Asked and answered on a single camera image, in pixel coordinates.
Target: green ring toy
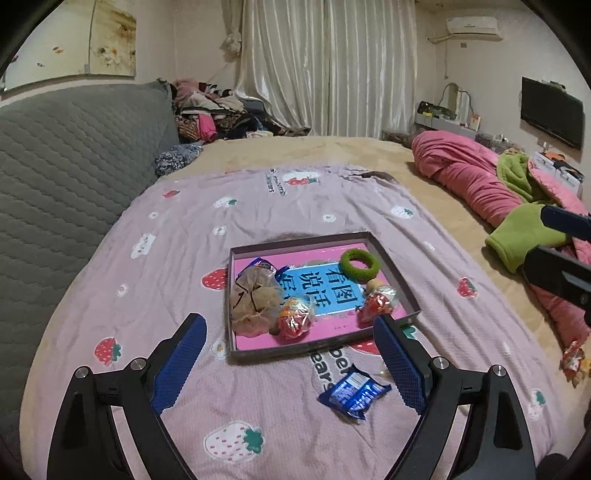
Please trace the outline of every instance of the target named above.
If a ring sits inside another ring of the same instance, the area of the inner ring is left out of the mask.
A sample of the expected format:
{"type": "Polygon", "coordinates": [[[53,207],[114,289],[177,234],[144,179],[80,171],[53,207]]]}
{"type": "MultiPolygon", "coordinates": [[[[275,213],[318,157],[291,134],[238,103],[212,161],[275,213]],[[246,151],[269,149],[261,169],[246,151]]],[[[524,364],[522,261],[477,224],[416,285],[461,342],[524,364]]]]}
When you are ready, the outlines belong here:
{"type": "Polygon", "coordinates": [[[341,272],[356,283],[367,283],[375,278],[379,272],[378,260],[365,250],[352,248],[340,257],[339,267],[341,272]],[[365,264],[367,268],[357,268],[351,264],[351,260],[357,260],[365,264]]]}

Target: red strawberry print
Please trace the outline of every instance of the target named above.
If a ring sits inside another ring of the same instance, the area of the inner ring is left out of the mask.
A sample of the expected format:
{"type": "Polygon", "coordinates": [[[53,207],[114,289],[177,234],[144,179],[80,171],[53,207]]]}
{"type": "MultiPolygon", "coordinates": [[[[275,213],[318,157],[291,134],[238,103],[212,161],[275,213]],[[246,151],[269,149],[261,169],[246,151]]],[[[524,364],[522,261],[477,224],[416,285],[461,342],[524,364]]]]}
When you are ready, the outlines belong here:
{"type": "Polygon", "coordinates": [[[369,353],[371,355],[379,355],[378,347],[375,346],[374,338],[371,337],[363,342],[350,343],[349,346],[353,350],[357,350],[361,353],[369,353]]]}
{"type": "Polygon", "coordinates": [[[105,338],[95,347],[95,357],[104,366],[108,367],[121,356],[121,345],[114,338],[105,338]]]}
{"type": "Polygon", "coordinates": [[[470,279],[466,278],[466,277],[462,277],[458,281],[457,292],[465,299],[468,299],[470,297],[476,297],[478,295],[478,292],[476,291],[476,287],[470,281],[470,279]]]}
{"type": "Polygon", "coordinates": [[[228,269],[218,268],[208,273],[201,279],[201,283],[206,288],[212,290],[224,290],[228,287],[228,269]]]}
{"type": "Polygon", "coordinates": [[[179,193],[180,193],[180,191],[178,191],[178,190],[169,190],[166,193],[163,193],[162,196],[165,199],[169,199],[170,197],[174,197],[175,195],[177,195],[179,193]]]}

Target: pile of clothes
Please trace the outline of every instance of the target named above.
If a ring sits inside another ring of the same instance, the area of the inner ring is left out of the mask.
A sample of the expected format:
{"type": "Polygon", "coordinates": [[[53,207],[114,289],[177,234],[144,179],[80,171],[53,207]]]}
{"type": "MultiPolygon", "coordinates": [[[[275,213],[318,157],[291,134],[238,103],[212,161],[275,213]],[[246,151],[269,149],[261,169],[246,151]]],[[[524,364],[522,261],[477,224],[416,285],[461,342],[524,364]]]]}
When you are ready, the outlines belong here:
{"type": "Polygon", "coordinates": [[[241,102],[230,89],[195,79],[176,80],[171,84],[178,135],[182,143],[219,138],[301,136],[309,128],[289,130],[277,125],[265,112],[262,102],[241,102]]]}

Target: wall-mounted tv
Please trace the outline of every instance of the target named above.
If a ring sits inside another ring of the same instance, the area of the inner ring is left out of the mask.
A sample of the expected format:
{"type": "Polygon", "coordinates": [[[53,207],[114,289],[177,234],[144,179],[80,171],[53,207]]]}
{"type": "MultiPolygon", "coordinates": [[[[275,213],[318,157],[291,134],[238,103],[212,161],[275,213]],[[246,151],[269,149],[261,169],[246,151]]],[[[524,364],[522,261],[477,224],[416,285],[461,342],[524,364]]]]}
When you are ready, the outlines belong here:
{"type": "Polygon", "coordinates": [[[583,102],[560,88],[523,77],[521,119],[569,147],[581,150],[583,146],[583,102]]]}

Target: wrapped candy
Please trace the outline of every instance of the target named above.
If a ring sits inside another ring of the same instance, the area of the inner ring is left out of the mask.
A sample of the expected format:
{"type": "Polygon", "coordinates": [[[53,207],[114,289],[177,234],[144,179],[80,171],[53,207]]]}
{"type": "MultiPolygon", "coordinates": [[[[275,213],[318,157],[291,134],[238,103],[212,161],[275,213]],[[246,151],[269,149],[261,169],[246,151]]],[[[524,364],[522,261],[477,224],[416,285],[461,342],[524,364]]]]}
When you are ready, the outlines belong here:
{"type": "Polygon", "coordinates": [[[585,352],[580,347],[577,341],[572,342],[564,351],[562,356],[561,367],[569,382],[575,378],[576,374],[581,369],[581,362],[585,358],[585,352]]]}
{"type": "Polygon", "coordinates": [[[377,278],[368,282],[366,290],[365,303],[357,312],[360,323],[372,323],[380,315],[392,313],[400,303],[396,289],[377,278]]]}
{"type": "Polygon", "coordinates": [[[309,297],[289,297],[277,316],[279,333],[287,339],[303,335],[313,323],[314,303],[309,297]]]}
{"type": "Polygon", "coordinates": [[[255,337],[275,325],[283,301],[283,288],[275,270],[266,266],[245,268],[230,291],[230,318],[237,335],[255,337]]]}

